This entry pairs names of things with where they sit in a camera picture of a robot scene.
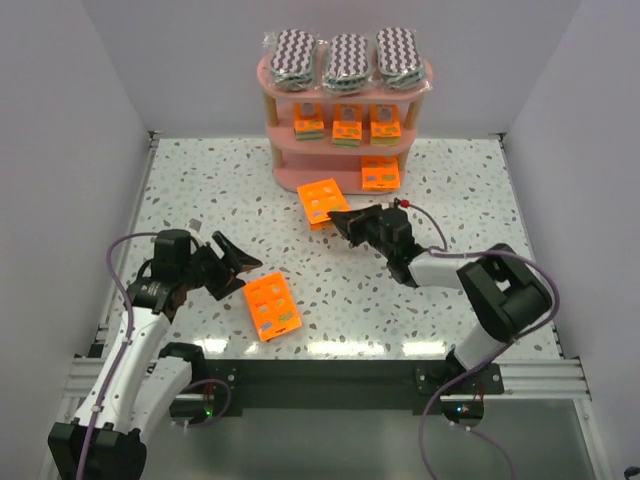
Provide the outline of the orange flat pack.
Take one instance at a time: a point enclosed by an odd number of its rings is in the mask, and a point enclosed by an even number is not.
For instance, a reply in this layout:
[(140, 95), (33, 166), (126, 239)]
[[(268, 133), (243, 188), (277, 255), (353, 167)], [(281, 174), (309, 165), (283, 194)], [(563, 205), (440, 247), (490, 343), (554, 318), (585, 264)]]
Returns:
[(333, 178), (300, 185), (297, 193), (310, 229), (318, 231), (333, 225), (330, 212), (346, 212), (350, 207)]
[(302, 326), (293, 296), (281, 272), (251, 281), (243, 287), (253, 324), (261, 342)]
[(396, 190), (401, 185), (396, 156), (363, 156), (361, 187), (364, 191)]

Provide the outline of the orange sponge box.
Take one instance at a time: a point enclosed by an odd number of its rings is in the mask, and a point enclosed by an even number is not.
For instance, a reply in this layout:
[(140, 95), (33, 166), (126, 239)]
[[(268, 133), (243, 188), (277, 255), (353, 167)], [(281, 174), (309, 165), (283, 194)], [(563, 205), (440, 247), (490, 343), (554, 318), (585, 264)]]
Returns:
[(371, 144), (397, 145), (402, 135), (399, 110), (393, 104), (374, 104), (369, 110)]
[(294, 133), (297, 141), (319, 140), (324, 137), (324, 117), (320, 103), (294, 104)]
[(359, 104), (336, 104), (332, 122), (332, 144), (358, 147), (362, 136), (362, 107)]

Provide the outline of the striped sponge pack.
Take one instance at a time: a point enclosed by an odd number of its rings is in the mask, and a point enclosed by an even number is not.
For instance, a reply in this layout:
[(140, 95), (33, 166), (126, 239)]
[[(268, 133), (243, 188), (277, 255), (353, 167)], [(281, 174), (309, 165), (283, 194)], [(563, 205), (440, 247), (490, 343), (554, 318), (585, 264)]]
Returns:
[(391, 91), (431, 88), (430, 75), (413, 30), (386, 27), (375, 34), (378, 71), (383, 86)]
[(333, 96), (367, 91), (372, 85), (372, 47), (367, 36), (342, 33), (334, 36), (326, 50), (322, 86)]
[(312, 89), (316, 83), (315, 56), (318, 39), (302, 29), (284, 29), (265, 34), (266, 70), (271, 84), (285, 92)]

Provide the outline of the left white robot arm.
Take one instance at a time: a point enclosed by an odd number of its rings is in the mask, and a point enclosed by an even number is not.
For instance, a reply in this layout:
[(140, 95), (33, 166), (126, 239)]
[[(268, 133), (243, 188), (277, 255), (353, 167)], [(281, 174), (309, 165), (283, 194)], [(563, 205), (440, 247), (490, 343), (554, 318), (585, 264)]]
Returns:
[(221, 232), (210, 241), (187, 229), (151, 237), (153, 255), (134, 281), (114, 281), (124, 312), (93, 386), (72, 419), (50, 430), (49, 450), (63, 479), (138, 479), (148, 439), (179, 394), (221, 391), (231, 403), (231, 386), (210, 375), (200, 346), (161, 342), (190, 291), (204, 288), (222, 300), (262, 262)]

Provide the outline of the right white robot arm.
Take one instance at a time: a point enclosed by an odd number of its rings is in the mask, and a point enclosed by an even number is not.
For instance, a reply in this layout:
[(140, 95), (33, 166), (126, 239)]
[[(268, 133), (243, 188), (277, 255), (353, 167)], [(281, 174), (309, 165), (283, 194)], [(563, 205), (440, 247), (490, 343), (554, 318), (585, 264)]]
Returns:
[(386, 208), (332, 211), (329, 218), (352, 247), (366, 243), (382, 255), (398, 283), (451, 288), (466, 295), (477, 323), (447, 354), (447, 378), (484, 367), (540, 328), (544, 314), (555, 314), (557, 287), (531, 260), (504, 243), (469, 253), (452, 253), (445, 245), (423, 247), (406, 212), (412, 206), (397, 201)]

